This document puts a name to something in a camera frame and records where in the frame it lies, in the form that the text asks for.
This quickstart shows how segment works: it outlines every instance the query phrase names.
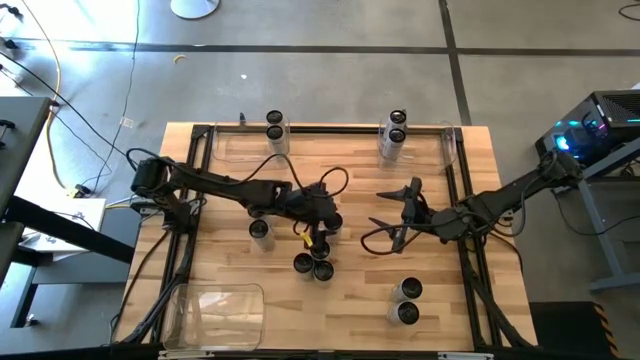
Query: wire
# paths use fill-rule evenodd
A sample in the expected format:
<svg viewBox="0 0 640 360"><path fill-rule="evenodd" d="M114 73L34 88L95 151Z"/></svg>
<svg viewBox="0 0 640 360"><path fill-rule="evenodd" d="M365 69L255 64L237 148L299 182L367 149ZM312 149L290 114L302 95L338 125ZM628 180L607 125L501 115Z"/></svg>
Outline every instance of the wire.
<svg viewBox="0 0 640 360"><path fill-rule="evenodd" d="M420 236L420 234L422 234L422 230L418 230L416 231L415 234L413 234L409 239L407 239L404 244L396 247L396 248L392 248L391 250L388 251L377 251L377 250L373 250L371 248L369 248L365 243L364 243L364 239L360 238L360 244L362 245L362 247L370 254L373 255L379 255L379 256L384 256L384 255L391 255L394 253L397 253L398 251L402 251L404 248L406 248L407 246L409 246L409 244L411 244L413 242L413 240L417 239L418 236Z"/></svg>
<svg viewBox="0 0 640 360"><path fill-rule="evenodd" d="M212 180L212 179L210 179L210 178L207 178L207 177L204 177L204 176L201 176L201 175L195 174L195 173L193 173L193 172L190 172L190 171L188 171L188 170L184 169L183 167L178 166L178 165L177 165L173 160L170 160L170 159L168 159L168 158L160 157L160 155L155 154L155 153L153 153L153 152L151 152L151 151L149 151L149 150L147 150L147 149L143 149L143 148L131 148L131 149L127 150L127 153L125 154L125 157L127 158L127 161L129 162L129 165L131 166L131 168L132 168L134 171L137 171L137 170L138 170L137 166L135 166L135 165L133 164L133 160L131 159L131 153L132 153L132 152L134 152L134 151L139 151L139 152L145 153L145 154L147 154L147 155L149 155L149 156L151 156L151 157L155 158L156 160L158 160L158 161L160 161L160 162L164 163L165 165L170 166L170 167L173 167L174 169L176 169L176 170L178 170L178 171L180 171L180 172L183 172L183 173L185 173L185 174L188 174L189 176L192 176L192 177L194 177L194 178L197 178L197 179L200 179L200 180L203 180L203 181L207 181L207 182L210 182L210 183L214 183L214 184L217 184L217 185L221 185L221 186L238 186L238 185L242 185L242 184L247 183L247 182L248 182L249 180L251 180L254 176L256 176L256 174L257 174L257 173L258 173L258 172L259 172L259 171L260 171L260 170L261 170L261 169L262 169L262 168L263 168L263 167L264 167L264 166L265 166L269 161L271 161L272 159L274 159L274 158L276 158L276 157L278 157L278 156L279 156L279 157L282 157L282 158L287 162L287 165L289 165L289 169L291 170L291 175L293 175L293 179L295 180L296 185L298 185L298 187L300 188L300 191L302 191L303 193L305 193L305 194L306 194L306 195L308 195L308 196L311 196L311 197L314 197L314 198L321 198L321 199L331 198L331 197L334 197L334 196L336 196L336 195L338 195L338 194L342 193L342 192L347 188L347 185L349 184L349 172L348 172L345 168L343 168L343 167L341 167L341 166L334 166L334 167L332 167L331 169L327 170L327 171L322 175L322 177L321 177L320 179L321 179L321 180L323 180L327 175L329 175L330 173L332 173L332 172L334 172L334 171L341 171L341 172L345 175L344 185L342 185L342 187L341 187L338 191L336 191L336 192L334 192L334 193L331 193L331 194L328 194L328 195L318 195L318 194L310 193L310 192L308 192L308 191L304 190L304 186L303 186L303 185L302 185L302 183L300 182L300 179L298 178L298 174L296 173L296 170L295 170L295 168L293 167L293 164L291 163L291 160L289 159L289 157L287 157L287 155L284 155L284 154L278 154L278 153L276 153L276 154L272 154L272 155L270 155L269 157L267 157L267 158L266 158L266 159L265 159L265 160L264 160L264 161L263 161L263 162L262 162L262 163L261 163L261 164L260 164L256 169L255 169L255 170L253 170L253 172L252 172L251 174L249 174L249 176L247 176L246 178L244 178L244 179L242 179L242 180L240 180L240 181L236 181L236 182L222 182L222 181L215 181L215 180Z"/></svg>
<svg viewBox="0 0 640 360"><path fill-rule="evenodd" d="M120 304L120 309L109 321L109 344L113 342L113 335L114 335L115 329L118 327L118 324L120 323L120 316L122 316L122 311L124 310L124 306L127 304L127 301L129 301L129 296L131 295L131 289L133 289L133 286L136 284L136 281L138 281L138 278L140 277L140 273L142 272L142 269L146 265L147 261L149 261L149 259L151 258L151 255L156 251L158 246L160 246L160 244L164 242L164 240L169 236L170 233L171 231L168 231L168 230L165 231L164 234L160 237L160 239L156 241L156 243L151 247L151 249L149 249L149 251L142 258L142 261L140 262L140 266L138 266L138 269L136 270L135 274L133 275L133 278L131 279L131 284L127 288L127 291L125 292L124 297L122 298L122 304Z"/></svg>
<svg viewBox="0 0 640 360"><path fill-rule="evenodd" d="M298 226L298 223L299 223L299 222L300 222L300 221L296 220L296 222L294 222L294 223L293 223L293 233L294 233L294 234L296 234L296 235L298 235L298 236L300 236L300 233L299 233L299 232L298 232L298 230L297 230L297 226ZM306 233L306 232L307 232L307 230L309 230L309 224L307 224L307 226L305 226L305 228L304 228L304 230L302 230L302 232L305 232L305 233Z"/></svg>
<svg viewBox="0 0 640 360"><path fill-rule="evenodd" d="M4 76L6 76L9 80L13 81L14 84L16 84L16 86L18 88L20 88L20 90L24 91L25 93L29 94L29 96L34 96L32 93L30 93L27 89L25 89L22 85L18 84L17 81L15 81L13 78L11 78L11 76L5 74L4 72L2 72L2 74ZM56 119L58 119L58 121L65 127L67 128L67 130L69 130L69 132L71 133L71 135L73 135L73 137L75 137L78 141L80 141L84 146L87 147L87 149L89 149L89 151L91 151L98 159L105 161L104 158L102 156L100 156L89 144L87 144L86 141L82 140L82 138L80 136L78 136L78 134L76 134L73 129L71 129L71 127L69 125L67 125L66 122L64 122L64 120L62 120L62 118L58 115L54 113L54 116ZM107 166L107 169L109 170L108 174L111 174L113 171L111 170L111 167Z"/></svg>
<svg viewBox="0 0 640 360"><path fill-rule="evenodd" d="M58 54L56 53L56 49L53 47L53 44L51 43L51 39L49 39L49 35L47 35L47 33L44 31L44 28L40 24L40 21L38 21L38 18L36 18L36 16L33 14L33 11L31 11L31 8L29 8L29 5L27 5L27 2L25 0L21 0L21 1L24 7L29 12L29 14L31 15L31 17L33 18L33 21L35 21L36 25L38 25L38 27L40 28L40 31L42 31L42 35L44 35L44 38L47 40L47 43L51 48L51 52L53 53L53 58L56 62L56 74L57 74L56 90L55 90L55 95L53 96L53 101L55 102L58 99L58 93L60 92L60 82L62 81L62 72L60 70L60 59L58 59ZM56 182L58 183L58 185L60 185L61 188L66 189L65 186L62 184L62 181L60 180L60 176L58 175L58 170L56 168L56 160L53 157L53 149L51 147L51 124L53 123L53 116L54 116L53 107L50 106L49 115L47 116L47 120L45 121L47 151L49 152L49 158L51 159L51 171L53 172L53 177L55 178Z"/></svg>
<svg viewBox="0 0 640 360"><path fill-rule="evenodd" d="M122 124L124 123L124 118L125 118L125 115L127 114L127 108L129 106L129 96L131 95L131 87L133 85L133 72L136 68L136 50L138 49L138 38L140 36L140 0L138 0L137 4L138 5L137 5L137 12L136 12L136 39L135 39L135 42L133 43L133 51L131 55L131 61L132 61L131 72L129 73L129 87L127 89L127 96L125 97L125 100L124 100L124 109L122 110L122 116L120 117L118 130L116 130L116 134L114 135L113 140L111 140L111 143L114 144L114 146L112 146L111 150L109 150L107 159L104 161L102 167L100 168L100 171L98 172L98 176L95 177L96 183L93 185L93 191L92 191L93 194L96 193L96 190L98 189L98 184L100 183L100 177L103 176L102 172L104 171L104 168L107 166L107 162L109 161L109 159L111 158L111 155L113 154L115 143L118 140L120 131L122 130Z"/></svg>
<svg viewBox="0 0 640 360"><path fill-rule="evenodd" d="M67 214L67 213L63 213L63 212L59 212L59 211L52 211L52 213L54 214L58 214L58 215L63 215L63 216L69 216L71 219L75 220L75 219L79 219L82 220L82 222L84 222L85 224L87 224L88 227L91 228L91 230L96 231L96 229L91 226L91 224L89 224L89 222L87 220L85 220L84 218L81 218L78 215L72 215L72 214Z"/></svg>
<svg viewBox="0 0 640 360"><path fill-rule="evenodd" d="M12 63L16 64L17 66L19 66L22 70L28 72L31 76L33 76L34 78L36 78L36 80L40 81L44 86L47 87L47 89L53 91L59 98L60 100L64 101L65 104L67 104L69 106L69 108L76 113L76 115L78 115L78 117L80 117L80 119L82 120L82 122L84 122L89 129L91 129L91 131L96 134L96 136L98 136L100 138L100 140L104 141L105 143L109 144L110 146L112 146L118 153L120 153L122 156L125 156L125 153L118 149L118 147L116 147L114 144L112 144L111 142L109 142L109 140L107 140L104 136L100 135L100 133L93 127L93 125L91 125L91 123L89 123L89 121L87 121L87 119L82 116L82 114L80 114L80 112L73 107L73 105L71 105L71 103L65 99L60 93L58 93L57 91L55 91L51 86L49 86L49 84L47 84L46 81L42 80L42 78L40 78L38 75L36 75L33 71L29 70L28 68L26 68L24 65L18 63L17 61L13 60L12 58L8 57L7 55L5 55L4 53L0 52L0 55L4 56L7 60L11 61Z"/></svg>
<svg viewBox="0 0 640 360"><path fill-rule="evenodd" d="M571 223L569 223L569 221L567 220L564 211L562 210L562 205L560 204L560 199L558 199L558 196L556 194L553 194L553 197L556 199L556 202L558 203L558 210L560 210L560 216L562 217L562 220L564 221L564 223L567 225L567 227L569 229L571 229L571 231L573 231L574 233L578 234L578 235L585 235L585 236L598 236L598 235L602 235L605 234L606 232L608 232L609 230L621 225L622 223L625 223L629 220L634 220L634 219L640 219L640 215L634 215L634 216L629 216L627 218L618 220L618 222L616 222L615 224L605 228L602 231L599 232L592 232L592 233L588 233L588 232L584 232L584 231L580 231L577 230L575 227L573 227L573 225L571 225Z"/></svg>
<svg viewBox="0 0 640 360"><path fill-rule="evenodd" d="M507 244L511 249L513 249L513 251L515 251L516 255L518 255L518 262L520 263L520 272L524 272L524 269L522 267L522 255L520 255L520 250L518 250L518 248L513 245L511 242L509 242L509 240L500 237L494 233L489 233L489 235L493 236L494 238L502 241L503 243Z"/></svg>
<svg viewBox="0 0 640 360"><path fill-rule="evenodd" d="M626 9L629 9L629 8L632 8L632 7L636 7L636 6L640 6L640 0L634 0L634 1L638 2L638 4L629 4L629 5L625 5L625 6L621 7L621 8L618 10L618 14L620 14L621 16L623 16L623 17L625 17L625 18L627 18L627 19L629 19L629 20L633 20L633 21L640 21L640 18L633 17L633 16L631 16L631 15L627 15L627 14L625 14L625 13L624 13L624 10L626 10Z"/></svg>

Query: wooden table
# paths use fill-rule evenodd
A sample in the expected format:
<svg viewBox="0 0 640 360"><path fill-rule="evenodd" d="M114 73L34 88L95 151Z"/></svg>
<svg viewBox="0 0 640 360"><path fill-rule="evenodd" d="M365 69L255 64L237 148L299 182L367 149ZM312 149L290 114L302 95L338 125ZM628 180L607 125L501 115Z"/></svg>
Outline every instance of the wooden table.
<svg viewBox="0 0 640 360"><path fill-rule="evenodd" d="M169 123L161 155L185 161L193 125ZM488 129L464 127L463 135L474 191L500 187ZM422 178L423 194L430 207L449 206L439 139L427 135L409 138L424 149L416 152L412 160L423 165L380 168L372 135L292 136L290 158L303 184L318 181L332 166L345 167L351 176L347 190L335 198L345 225L331 256L336 274L328 288L301 281L293 271L292 259L303 251L303 244L293 234L291 221L273 219L276 248L262 253L249 237L248 225L252 219L246 210L234 202L214 197L208 197L202 213L190 284L260 284L264 289L266 312L260 348L471 350L460 262L454 243L442 245L430 235L421 235L403 254L385 257L370 255L360 245L360 236L375 228L367 219L369 216L390 223L400 222L402 204L378 198L374 193L398 190L409 184L412 175ZM265 146L258 135L233 140L221 138L217 142L209 171L237 179L249 174L259 162L229 160L237 161L262 151ZM277 163L266 166L257 178L292 180L289 170ZM343 180L339 173L329 176L326 180L329 190L338 189ZM462 182L459 180L458 184L462 197ZM130 278L142 257L162 235L160 223L158 217L142 227ZM388 250L390 244L388 237L380 235L372 237L369 246ZM117 338L129 334L156 299L167 245L168 241L158 248L143 270L126 304ZM497 303L523 337L535 343L516 254L491 237L485 251ZM408 276L417 277L424 286L416 302L421 317L413 326L395 327L385 320L390 290ZM483 306L479 312L484 337L489 341Z"/></svg>

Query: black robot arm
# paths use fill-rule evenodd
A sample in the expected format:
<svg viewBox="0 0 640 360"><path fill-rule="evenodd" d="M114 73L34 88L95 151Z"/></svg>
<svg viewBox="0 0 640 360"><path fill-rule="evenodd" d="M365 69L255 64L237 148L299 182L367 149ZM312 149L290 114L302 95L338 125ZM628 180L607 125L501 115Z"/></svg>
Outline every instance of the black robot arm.
<svg viewBox="0 0 640 360"><path fill-rule="evenodd" d="M569 153L551 151L534 170L502 188L468 196L450 208L436 211L428 206L420 193L422 182L414 177L411 185L402 190L377 194L405 203L402 225L391 226L377 219L371 220L385 228L393 240L391 249L399 253L405 243L407 228L436 235L442 243L484 236L495 228L505 212L519 210L529 197L548 188L575 186L581 179L580 165Z"/></svg>
<svg viewBox="0 0 640 360"><path fill-rule="evenodd" d="M183 188L236 201L254 218L276 215L314 224L333 219L337 212L323 182L292 190L288 181L236 180L168 158L141 161L131 185L136 195L152 199L164 211L164 227L179 233L191 226L191 206L174 195Z"/></svg>

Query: gray floor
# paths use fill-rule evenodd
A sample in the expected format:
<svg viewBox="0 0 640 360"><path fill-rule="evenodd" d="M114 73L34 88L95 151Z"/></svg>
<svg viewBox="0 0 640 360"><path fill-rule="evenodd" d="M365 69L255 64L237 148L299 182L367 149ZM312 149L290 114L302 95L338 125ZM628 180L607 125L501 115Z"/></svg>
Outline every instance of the gray floor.
<svg viewBox="0 0 640 360"><path fill-rule="evenodd" d="M617 15L626 0L448 2L459 47L640 48L640 23ZM132 42L135 37L132 1L28 3L54 39ZM175 17L168 1L141 3L141 43L446 46L437 0L223 0L214 16L200 21ZM9 20L0 24L3 36L42 38L28 16L13 30ZM58 51L62 93L111 138L122 114L131 54L69 51L62 45ZM258 118L272 108L300 122L376 123L389 109L406 108L414 123L460 124L447 55L190 52L173 64L178 54L138 53L126 114L134 126L122 131L120 148L158 150L167 121L236 120L240 112ZM49 83L55 81L46 47L22 56L24 65ZM639 63L639 57L461 56L471 121L491 129L503 182L536 164L533 141L591 91L628 89L640 82ZM29 77L23 85L48 95ZM68 109L60 116L99 153L108 152ZM101 165L89 152L74 151L79 146L64 127L53 126L54 152L67 186L95 176ZM109 200L128 196L131 171L120 157L110 164L116 174L101 182L99 191ZM549 194L527 206L527 227L517 245L530 300L600 302L622 355L639 358L640 289L589 294L589 282L608 275L597 240L568 231ZM590 229L579 199L570 196L563 206L576 227ZM605 218L622 216L628 215L611 211ZM636 228L626 224L621 230ZM2 287L0 309L7 311L0 312L1 353L106 341L122 286L42 287L33 312L43 324L8 329L7 312L15 306L25 276L24 269L14 266Z"/></svg>

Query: cup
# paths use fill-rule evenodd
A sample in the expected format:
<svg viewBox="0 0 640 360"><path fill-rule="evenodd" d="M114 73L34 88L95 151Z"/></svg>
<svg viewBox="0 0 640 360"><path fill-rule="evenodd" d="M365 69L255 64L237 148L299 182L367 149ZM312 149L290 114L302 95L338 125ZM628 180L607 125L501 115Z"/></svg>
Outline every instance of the cup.
<svg viewBox="0 0 640 360"><path fill-rule="evenodd" d="M394 304L387 314L387 319L393 325L413 325L419 318L420 310L409 301Z"/></svg>
<svg viewBox="0 0 640 360"><path fill-rule="evenodd" d="M414 277L402 280L391 290L391 301L399 303L403 301L415 300L422 294L422 283Z"/></svg>

